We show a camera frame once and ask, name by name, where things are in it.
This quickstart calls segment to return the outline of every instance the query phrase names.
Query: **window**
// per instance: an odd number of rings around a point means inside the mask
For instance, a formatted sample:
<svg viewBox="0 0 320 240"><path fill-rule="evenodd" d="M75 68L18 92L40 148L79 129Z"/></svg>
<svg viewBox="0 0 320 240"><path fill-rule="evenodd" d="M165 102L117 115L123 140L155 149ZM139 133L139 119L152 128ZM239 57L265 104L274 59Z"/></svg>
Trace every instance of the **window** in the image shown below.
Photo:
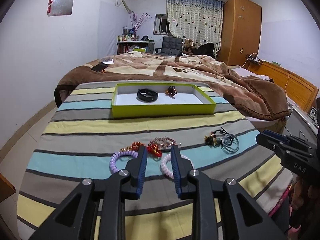
<svg viewBox="0 0 320 240"><path fill-rule="evenodd" d="M168 16L166 14L156 14L153 34L171 35L169 31Z"/></svg>

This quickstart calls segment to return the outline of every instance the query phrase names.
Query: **floor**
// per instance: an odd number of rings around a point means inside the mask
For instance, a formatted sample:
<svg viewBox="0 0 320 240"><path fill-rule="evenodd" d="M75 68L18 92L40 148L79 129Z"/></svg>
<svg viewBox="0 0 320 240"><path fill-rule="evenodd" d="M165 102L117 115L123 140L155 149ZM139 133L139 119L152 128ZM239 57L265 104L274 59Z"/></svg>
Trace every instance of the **floor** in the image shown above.
<svg viewBox="0 0 320 240"><path fill-rule="evenodd" d="M32 126L0 163L0 173L16 188L15 194L0 203L0 215L17 239L20 239L16 217L17 199L22 178L33 150L36 149L41 134L56 110L57 108L54 108Z"/></svg>

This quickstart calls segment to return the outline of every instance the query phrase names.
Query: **striped tablecloth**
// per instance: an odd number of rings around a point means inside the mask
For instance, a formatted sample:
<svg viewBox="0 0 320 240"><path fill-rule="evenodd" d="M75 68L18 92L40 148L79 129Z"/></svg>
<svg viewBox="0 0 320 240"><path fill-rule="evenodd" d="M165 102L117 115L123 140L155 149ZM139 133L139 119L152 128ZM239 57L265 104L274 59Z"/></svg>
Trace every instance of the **striped tablecloth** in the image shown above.
<svg viewBox="0 0 320 240"><path fill-rule="evenodd" d="M108 178L114 152L134 141L147 144L155 137L168 136L181 143L181 153L209 177L235 178L267 213L275 207L292 174L272 151L256 144L259 132L224 98L205 84L195 83L217 103L214 114L113 119L111 98L116 83L79 85L48 123L19 192L17 221L22 240L31 236L82 178ZM220 127L237 135L237 153L227 155L220 147L204 145L204 136ZM124 168L126 161L119 160L116 165ZM141 198L126 201L126 239L166 240L191 235L192 204L177 198L174 183L159 167L160 161L148 158ZM98 216L95 239L99 224Z"/></svg>

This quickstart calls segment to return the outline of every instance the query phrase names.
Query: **curtain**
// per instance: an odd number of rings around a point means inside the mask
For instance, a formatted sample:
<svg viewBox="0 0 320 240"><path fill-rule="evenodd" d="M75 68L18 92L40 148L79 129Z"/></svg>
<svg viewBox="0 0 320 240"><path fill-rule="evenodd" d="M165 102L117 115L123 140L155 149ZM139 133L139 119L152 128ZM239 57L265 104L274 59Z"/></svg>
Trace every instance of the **curtain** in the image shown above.
<svg viewBox="0 0 320 240"><path fill-rule="evenodd" d="M218 0L167 0L169 30L175 37L192 39L195 47L214 43L220 50L223 2Z"/></svg>

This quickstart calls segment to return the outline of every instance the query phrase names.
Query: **black bracelet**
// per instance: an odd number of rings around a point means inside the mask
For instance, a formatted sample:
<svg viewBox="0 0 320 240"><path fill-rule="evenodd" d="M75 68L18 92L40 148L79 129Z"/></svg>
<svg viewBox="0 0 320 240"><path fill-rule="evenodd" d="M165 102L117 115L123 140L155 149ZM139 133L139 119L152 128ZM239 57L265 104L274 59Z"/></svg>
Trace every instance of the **black bracelet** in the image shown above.
<svg viewBox="0 0 320 240"><path fill-rule="evenodd" d="M138 98L145 102L152 102L158 99L158 93L151 89L139 89Z"/></svg>

